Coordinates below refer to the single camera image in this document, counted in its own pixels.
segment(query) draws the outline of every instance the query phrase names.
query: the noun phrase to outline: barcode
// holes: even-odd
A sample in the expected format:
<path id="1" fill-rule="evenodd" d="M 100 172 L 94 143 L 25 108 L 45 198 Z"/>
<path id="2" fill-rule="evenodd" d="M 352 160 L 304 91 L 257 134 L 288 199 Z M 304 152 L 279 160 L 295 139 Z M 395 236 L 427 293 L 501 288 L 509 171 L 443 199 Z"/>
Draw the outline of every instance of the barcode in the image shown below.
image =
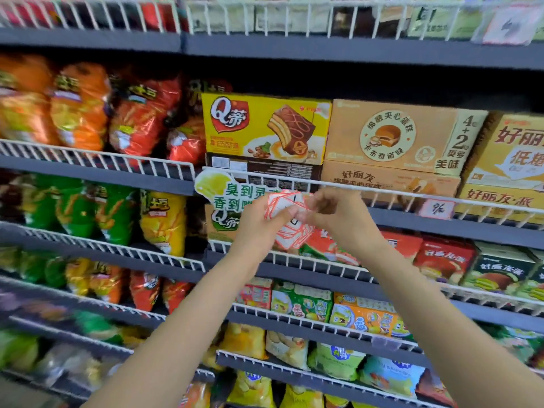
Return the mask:
<path id="1" fill-rule="evenodd" d="M 231 163 L 228 157 L 212 156 L 212 167 L 219 167 L 221 169 L 230 169 Z"/>

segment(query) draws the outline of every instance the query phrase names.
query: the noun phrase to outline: hand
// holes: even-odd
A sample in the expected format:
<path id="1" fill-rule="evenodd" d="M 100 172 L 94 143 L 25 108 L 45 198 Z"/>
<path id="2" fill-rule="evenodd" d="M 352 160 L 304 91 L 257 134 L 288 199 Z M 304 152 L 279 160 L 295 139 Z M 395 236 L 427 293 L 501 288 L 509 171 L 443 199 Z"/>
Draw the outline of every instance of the hand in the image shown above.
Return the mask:
<path id="1" fill-rule="evenodd" d="M 297 206 L 289 206 L 278 212 L 273 219 L 266 220 L 264 211 L 267 204 L 268 194 L 265 194 L 244 208 L 236 240 L 228 251 L 228 256 L 235 256 L 239 263 L 248 263 L 252 266 L 250 278 L 255 276 L 258 265 L 272 249 L 276 234 L 299 210 Z"/>
<path id="2" fill-rule="evenodd" d="M 361 193 L 356 190 L 327 187 L 306 200 L 309 212 L 298 211 L 295 218 L 325 229 L 348 253 L 364 265 L 377 250 L 391 246 L 371 218 Z"/>

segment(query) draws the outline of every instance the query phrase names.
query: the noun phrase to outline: tan cardboard box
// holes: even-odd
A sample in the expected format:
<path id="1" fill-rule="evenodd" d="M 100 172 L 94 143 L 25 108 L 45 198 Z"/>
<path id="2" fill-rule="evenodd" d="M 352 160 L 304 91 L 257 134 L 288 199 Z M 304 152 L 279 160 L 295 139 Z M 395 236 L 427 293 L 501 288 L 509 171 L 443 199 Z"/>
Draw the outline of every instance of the tan cardboard box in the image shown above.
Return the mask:
<path id="1" fill-rule="evenodd" d="M 492 208 L 487 212 L 488 207 L 482 205 L 469 205 L 467 203 L 459 203 L 455 206 L 457 213 L 464 213 L 467 209 L 467 214 L 481 216 L 487 214 L 490 218 L 501 219 L 507 215 L 509 209 L 515 209 L 516 206 L 525 208 L 544 209 L 544 193 L 537 192 L 532 189 L 509 189 L 500 188 L 498 186 L 489 186 L 483 184 L 465 183 L 459 188 L 457 195 L 459 199 L 474 200 L 480 202 L 499 203 L 504 205 L 504 209 Z M 527 212 L 516 211 L 507 217 L 508 220 L 523 221 L 529 217 Z M 528 223 L 538 225 L 544 224 L 544 215 L 537 213 L 529 218 Z"/>
<path id="2" fill-rule="evenodd" d="M 455 197 L 461 179 L 435 173 L 412 172 L 389 167 L 359 165 L 341 161 L 326 160 L 321 174 L 323 182 L 343 183 L 374 189 L 398 190 Z M 363 197 L 372 199 L 374 192 L 363 192 Z M 391 196 L 380 194 L 377 201 L 390 202 Z"/>
<path id="3" fill-rule="evenodd" d="M 544 191 L 544 116 L 491 112 L 462 176 L 470 184 Z"/>
<path id="4" fill-rule="evenodd" d="M 325 159 L 459 176 L 486 115 L 336 99 Z"/>

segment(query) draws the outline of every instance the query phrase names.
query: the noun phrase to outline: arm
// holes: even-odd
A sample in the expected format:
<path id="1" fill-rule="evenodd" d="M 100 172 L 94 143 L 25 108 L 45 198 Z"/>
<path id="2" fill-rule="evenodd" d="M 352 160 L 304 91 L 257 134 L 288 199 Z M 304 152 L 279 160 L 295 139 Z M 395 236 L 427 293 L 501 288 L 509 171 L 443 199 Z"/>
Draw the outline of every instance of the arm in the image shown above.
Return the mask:
<path id="1" fill-rule="evenodd" d="M 359 192 L 325 188 L 296 218 L 324 228 L 380 282 L 460 408 L 537 408 L 542 379 L 464 316 L 379 232 Z"/>
<path id="2" fill-rule="evenodd" d="M 285 209 L 266 221 L 267 199 L 265 195 L 246 206 L 228 254 L 108 382 L 91 395 L 84 408 L 179 405 L 234 298 L 255 276 L 276 233 L 296 212 L 296 208 Z"/>

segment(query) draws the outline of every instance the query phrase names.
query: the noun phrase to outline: price label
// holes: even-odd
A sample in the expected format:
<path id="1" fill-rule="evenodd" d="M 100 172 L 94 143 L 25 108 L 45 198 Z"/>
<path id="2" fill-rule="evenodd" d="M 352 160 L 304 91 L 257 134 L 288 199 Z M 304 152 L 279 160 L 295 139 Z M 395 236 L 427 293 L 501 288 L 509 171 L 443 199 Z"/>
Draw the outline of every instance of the price label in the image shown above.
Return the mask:
<path id="1" fill-rule="evenodd" d="M 423 218 L 451 220 L 454 207 L 455 202 L 426 199 L 417 214 Z"/>
<path id="2" fill-rule="evenodd" d="M 543 11 L 542 5 L 499 7 L 487 27 L 483 44 L 529 44 L 536 33 Z"/>

